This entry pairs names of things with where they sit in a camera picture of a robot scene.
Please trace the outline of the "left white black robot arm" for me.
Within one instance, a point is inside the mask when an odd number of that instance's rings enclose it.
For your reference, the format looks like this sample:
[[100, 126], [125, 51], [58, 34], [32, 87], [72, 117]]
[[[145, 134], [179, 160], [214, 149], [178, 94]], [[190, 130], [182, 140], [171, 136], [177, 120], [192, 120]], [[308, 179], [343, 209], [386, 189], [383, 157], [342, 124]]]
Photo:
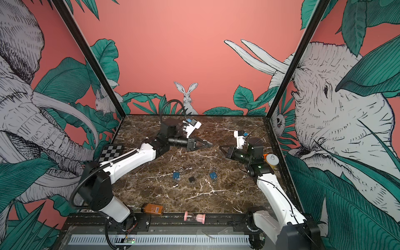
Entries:
[[195, 119], [161, 120], [156, 136], [146, 138], [141, 145], [124, 155], [104, 162], [89, 162], [79, 184], [70, 197], [70, 205], [75, 209], [75, 196], [79, 194], [88, 208], [113, 219], [117, 223], [135, 221], [134, 212], [113, 194], [112, 185], [137, 167], [153, 161], [168, 152], [171, 147], [185, 148], [188, 152], [211, 148], [212, 144], [193, 136], [202, 124]]

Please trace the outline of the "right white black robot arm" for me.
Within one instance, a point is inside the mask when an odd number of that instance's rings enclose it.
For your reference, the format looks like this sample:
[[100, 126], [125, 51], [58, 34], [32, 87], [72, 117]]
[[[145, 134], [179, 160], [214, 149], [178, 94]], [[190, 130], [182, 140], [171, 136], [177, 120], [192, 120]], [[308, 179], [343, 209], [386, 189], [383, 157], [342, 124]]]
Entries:
[[303, 215], [281, 187], [272, 169], [272, 165], [279, 164], [279, 159], [274, 154], [264, 155], [261, 139], [251, 138], [246, 142], [239, 136], [236, 145], [223, 145], [219, 149], [226, 158], [245, 166], [274, 211], [274, 217], [264, 210], [249, 212], [247, 226], [251, 231], [262, 231], [277, 250], [325, 249], [314, 220]]

